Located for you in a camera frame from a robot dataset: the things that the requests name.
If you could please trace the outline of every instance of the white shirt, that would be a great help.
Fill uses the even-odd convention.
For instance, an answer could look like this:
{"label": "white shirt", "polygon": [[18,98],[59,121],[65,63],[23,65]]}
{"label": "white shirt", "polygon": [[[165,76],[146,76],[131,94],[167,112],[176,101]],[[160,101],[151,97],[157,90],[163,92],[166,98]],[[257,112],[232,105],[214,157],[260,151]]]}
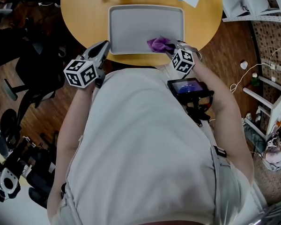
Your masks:
{"label": "white shirt", "polygon": [[83,224],[212,224],[210,142],[154,69],[106,79],[67,177]]}

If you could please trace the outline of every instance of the gray tray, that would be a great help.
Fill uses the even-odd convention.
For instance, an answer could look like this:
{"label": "gray tray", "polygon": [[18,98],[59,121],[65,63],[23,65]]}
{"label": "gray tray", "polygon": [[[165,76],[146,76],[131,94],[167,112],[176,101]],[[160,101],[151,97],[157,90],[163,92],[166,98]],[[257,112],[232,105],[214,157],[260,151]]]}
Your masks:
{"label": "gray tray", "polygon": [[160,36],[184,41],[182,9],[158,5],[110,7],[111,54],[153,53],[147,41]]}

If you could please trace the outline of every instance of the black strap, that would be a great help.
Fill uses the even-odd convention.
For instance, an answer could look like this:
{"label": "black strap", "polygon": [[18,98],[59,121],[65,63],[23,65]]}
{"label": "black strap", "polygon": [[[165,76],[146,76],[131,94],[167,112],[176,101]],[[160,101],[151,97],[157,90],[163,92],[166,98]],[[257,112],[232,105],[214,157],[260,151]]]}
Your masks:
{"label": "black strap", "polygon": [[221,157],[223,157],[223,158],[226,158],[226,157],[227,157],[227,153],[226,153],[226,151],[225,151],[224,149],[221,149],[221,148],[219,148],[219,147],[217,147],[217,146],[214,146],[214,149],[215,149],[216,154],[217,154],[218,156],[221,156]]}
{"label": "black strap", "polygon": [[15,191],[12,194],[8,194],[8,197],[10,199],[14,199],[15,197],[17,197],[17,194],[19,193],[20,190],[21,190],[21,186],[20,186],[20,183],[18,182],[18,185],[15,188]]}
{"label": "black strap", "polygon": [[60,193],[60,196],[61,196],[62,199],[64,198],[64,195],[66,194],[66,184],[67,184],[67,183],[64,183],[64,184],[61,186],[61,193]]}

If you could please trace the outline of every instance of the strap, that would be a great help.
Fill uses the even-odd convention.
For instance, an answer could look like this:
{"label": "strap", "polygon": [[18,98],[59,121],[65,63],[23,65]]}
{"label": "strap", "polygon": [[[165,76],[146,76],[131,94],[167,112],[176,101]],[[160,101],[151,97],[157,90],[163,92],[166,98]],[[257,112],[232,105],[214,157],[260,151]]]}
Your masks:
{"label": "strap", "polygon": [[221,148],[219,148],[219,147],[217,147],[217,146],[214,146],[214,149],[215,149],[216,154],[217,154],[218,156],[221,156],[221,157],[224,157],[224,158],[227,157],[227,153],[226,153],[226,151],[225,151],[224,149],[221,149]]}

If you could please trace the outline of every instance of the chair wheel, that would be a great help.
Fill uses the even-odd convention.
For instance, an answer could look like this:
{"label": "chair wheel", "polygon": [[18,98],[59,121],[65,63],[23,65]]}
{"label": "chair wheel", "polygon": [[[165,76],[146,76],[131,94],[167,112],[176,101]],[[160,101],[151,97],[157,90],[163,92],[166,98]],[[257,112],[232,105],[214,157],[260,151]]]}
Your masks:
{"label": "chair wheel", "polygon": [[18,95],[13,92],[13,88],[10,86],[7,79],[4,79],[3,81],[3,89],[12,100],[16,101],[18,99]]}
{"label": "chair wheel", "polygon": [[5,137],[0,136],[0,154],[4,157],[8,157],[8,147]]}

